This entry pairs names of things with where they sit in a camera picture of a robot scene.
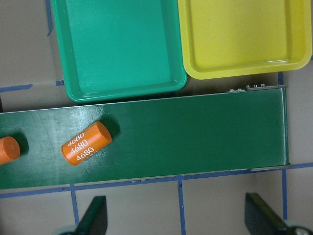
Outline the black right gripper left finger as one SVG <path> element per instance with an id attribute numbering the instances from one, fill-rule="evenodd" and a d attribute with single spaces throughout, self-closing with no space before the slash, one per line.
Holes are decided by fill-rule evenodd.
<path id="1" fill-rule="evenodd" d="M 96 196 L 83 218 L 74 227 L 57 229 L 53 235 L 105 235 L 108 229 L 106 196 Z"/>

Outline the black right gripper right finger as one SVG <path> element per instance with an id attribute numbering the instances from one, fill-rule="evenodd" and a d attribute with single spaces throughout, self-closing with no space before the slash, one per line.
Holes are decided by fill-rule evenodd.
<path id="1" fill-rule="evenodd" d="M 245 226 L 251 235 L 311 235 L 300 225 L 289 225 L 257 193 L 245 195 Z"/>

